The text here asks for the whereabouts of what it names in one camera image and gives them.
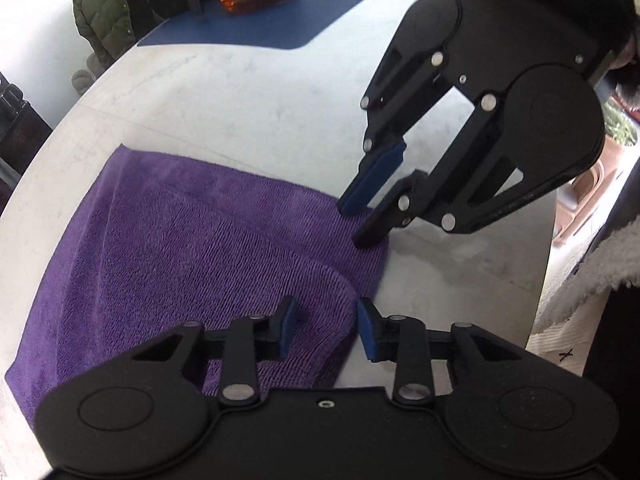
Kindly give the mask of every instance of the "towel fold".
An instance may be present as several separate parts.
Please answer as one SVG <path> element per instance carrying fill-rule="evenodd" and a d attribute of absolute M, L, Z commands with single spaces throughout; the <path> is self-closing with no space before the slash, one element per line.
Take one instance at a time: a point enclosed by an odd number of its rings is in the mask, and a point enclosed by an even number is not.
<path fill-rule="evenodd" d="M 386 244 L 357 251 L 361 218 L 287 182 L 123 146 L 69 223 L 6 381 L 30 424 L 57 384 L 186 320 L 207 330 L 299 301 L 290 355 L 258 365 L 264 390 L 331 386 L 372 296 Z M 220 362 L 204 392 L 215 392 Z"/>

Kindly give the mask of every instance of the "blue gripper pad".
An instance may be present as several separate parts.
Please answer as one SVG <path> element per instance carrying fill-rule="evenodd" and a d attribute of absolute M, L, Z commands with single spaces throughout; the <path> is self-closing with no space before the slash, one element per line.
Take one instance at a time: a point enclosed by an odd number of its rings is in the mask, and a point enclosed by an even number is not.
<path fill-rule="evenodd" d="M 374 334 L 373 321 L 367 313 L 367 309 L 362 303 L 362 300 L 358 300 L 358 334 L 362 340 L 365 354 L 367 359 L 372 362 L 378 361 L 378 343 Z"/>
<path fill-rule="evenodd" d="M 280 324 L 279 353 L 280 353 L 281 359 L 286 358 L 287 354 L 289 354 L 289 347 L 291 346 L 293 333 L 295 332 L 295 328 L 296 328 L 296 311 L 297 310 L 298 310 L 298 300 L 293 299 L 289 303 L 287 313 L 282 318 L 282 323 Z"/>
<path fill-rule="evenodd" d="M 354 179 L 347 193 L 340 199 L 342 216 L 355 216 L 364 211 L 371 199 L 402 164 L 405 149 L 406 144 L 401 141 L 380 152 L 367 172 Z"/>

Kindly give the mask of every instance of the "blue table mat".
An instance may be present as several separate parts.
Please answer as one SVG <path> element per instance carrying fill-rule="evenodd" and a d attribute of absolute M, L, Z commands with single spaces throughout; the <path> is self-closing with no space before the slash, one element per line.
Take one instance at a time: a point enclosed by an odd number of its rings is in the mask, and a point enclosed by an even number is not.
<path fill-rule="evenodd" d="M 290 50 L 306 45 L 362 0 L 288 0 L 275 7 L 231 16 L 217 0 L 204 13 L 184 12 L 143 38 L 140 46 L 236 44 Z"/>

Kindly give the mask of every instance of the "person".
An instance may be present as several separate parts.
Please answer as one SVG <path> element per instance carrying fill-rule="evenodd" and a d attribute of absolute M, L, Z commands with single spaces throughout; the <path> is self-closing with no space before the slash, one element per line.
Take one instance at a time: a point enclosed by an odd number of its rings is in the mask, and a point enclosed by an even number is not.
<path fill-rule="evenodd" d="M 640 0 L 634 0 L 640 15 Z M 629 110 L 640 108 L 640 19 L 618 58 L 609 67 L 607 78 Z"/>
<path fill-rule="evenodd" d="M 161 21 L 146 0 L 73 0 L 73 10 L 78 33 L 94 50 L 87 59 L 88 70 L 71 78 L 80 95 Z"/>

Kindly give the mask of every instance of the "purple towel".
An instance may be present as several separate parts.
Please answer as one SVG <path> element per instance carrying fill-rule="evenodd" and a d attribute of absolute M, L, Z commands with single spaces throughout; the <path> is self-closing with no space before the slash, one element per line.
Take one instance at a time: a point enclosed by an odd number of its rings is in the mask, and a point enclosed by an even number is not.
<path fill-rule="evenodd" d="M 300 303 L 290 354 L 258 366 L 263 390 L 331 386 L 354 300 L 373 295 L 386 244 L 357 251 L 335 199 L 288 182 L 119 147 L 69 222 L 6 380 L 33 423 L 57 384 L 186 320 L 208 330 Z M 213 393 L 212 362 L 204 392 Z"/>

